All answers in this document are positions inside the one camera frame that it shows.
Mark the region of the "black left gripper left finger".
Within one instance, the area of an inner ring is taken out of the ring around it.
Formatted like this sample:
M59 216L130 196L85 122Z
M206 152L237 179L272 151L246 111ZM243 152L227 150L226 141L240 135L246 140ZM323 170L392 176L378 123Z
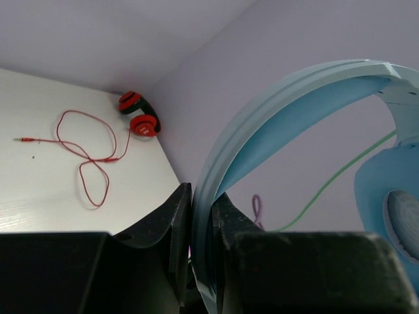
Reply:
M192 189L180 184L131 227L1 235L2 313L178 313Z

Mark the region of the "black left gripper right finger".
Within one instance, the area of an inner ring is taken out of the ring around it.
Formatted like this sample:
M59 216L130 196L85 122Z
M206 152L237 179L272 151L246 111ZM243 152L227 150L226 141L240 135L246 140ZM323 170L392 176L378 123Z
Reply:
M227 195L211 208L219 313L417 313L382 237L264 232Z

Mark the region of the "light blue headphones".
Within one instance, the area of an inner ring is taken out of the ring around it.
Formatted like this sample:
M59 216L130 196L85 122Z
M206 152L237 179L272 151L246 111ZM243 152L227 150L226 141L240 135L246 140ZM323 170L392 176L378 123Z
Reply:
M417 70L374 60L313 65L227 124L192 201L192 269L209 313L219 313L211 208L222 195L264 232L382 237L418 297Z

